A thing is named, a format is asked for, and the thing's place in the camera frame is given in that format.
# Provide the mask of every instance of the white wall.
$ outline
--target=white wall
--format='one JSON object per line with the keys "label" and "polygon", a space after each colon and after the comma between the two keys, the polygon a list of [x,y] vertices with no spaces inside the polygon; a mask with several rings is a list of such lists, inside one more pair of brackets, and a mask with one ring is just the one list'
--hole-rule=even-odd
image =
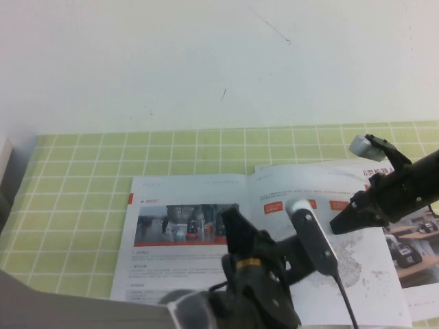
{"label": "white wall", "polygon": [[437,120],[438,12],[437,0],[3,0],[0,130]]}

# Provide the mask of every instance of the cutting mat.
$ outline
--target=cutting mat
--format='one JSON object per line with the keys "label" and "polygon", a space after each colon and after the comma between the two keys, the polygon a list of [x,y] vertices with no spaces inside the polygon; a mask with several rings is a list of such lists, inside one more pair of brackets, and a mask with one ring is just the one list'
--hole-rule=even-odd
{"label": "cutting mat", "polygon": [[[48,292],[108,297],[132,176],[254,172],[354,158],[356,134],[412,160],[439,149],[437,121],[39,136],[0,236],[0,268]],[[439,326],[439,319],[416,326]]]}

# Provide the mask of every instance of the booklet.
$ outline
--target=booklet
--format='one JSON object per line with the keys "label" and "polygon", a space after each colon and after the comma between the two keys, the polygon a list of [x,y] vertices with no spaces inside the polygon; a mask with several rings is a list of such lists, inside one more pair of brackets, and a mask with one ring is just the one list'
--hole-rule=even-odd
{"label": "booklet", "polygon": [[[221,212],[238,204],[243,216],[280,241],[295,234],[285,202],[307,199],[337,254],[358,324],[411,326],[383,230],[331,232],[330,220],[365,189],[368,170],[375,169],[365,170],[366,175],[355,167],[297,164],[249,176],[133,178],[111,298],[154,304],[176,289],[202,290],[225,281]],[[387,164],[376,170],[393,169]],[[313,273],[291,286],[291,292],[303,325],[351,324],[333,278]]]}

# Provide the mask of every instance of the black cable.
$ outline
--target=black cable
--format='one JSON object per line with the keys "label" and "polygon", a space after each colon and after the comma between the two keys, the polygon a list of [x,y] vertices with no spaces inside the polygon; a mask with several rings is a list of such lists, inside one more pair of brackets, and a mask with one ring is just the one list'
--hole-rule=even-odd
{"label": "black cable", "polygon": [[219,288],[222,288],[222,287],[226,286],[227,284],[228,284],[227,281],[224,281],[224,282],[222,282],[222,283],[216,284],[216,285],[214,285],[214,286],[211,286],[211,287],[209,288],[209,291],[212,292],[212,291],[218,290]]}
{"label": "black cable", "polygon": [[338,284],[338,288],[340,289],[340,292],[342,293],[344,303],[346,304],[346,308],[348,309],[349,316],[352,320],[352,325],[354,326],[354,329],[358,329],[357,320],[355,319],[354,312],[352,311],[351,303],[348,300],[348,296],[346,294],[346,291],[344,290],[342,279],[340,278],[340,275],[337,274],[336,276],[333,276],[334,280]]}

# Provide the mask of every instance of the yellow band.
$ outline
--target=yellow band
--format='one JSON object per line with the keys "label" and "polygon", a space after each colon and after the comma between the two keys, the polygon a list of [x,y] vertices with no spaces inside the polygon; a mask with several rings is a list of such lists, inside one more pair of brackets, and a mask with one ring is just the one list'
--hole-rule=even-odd
{"label": "yellow band", "polygon": [[261,266],[261,260],[258,258],[247,258],[244,260],[239,261],[236,264],[236,269],[242,269],[246,266],[255,265],[255,266]]}

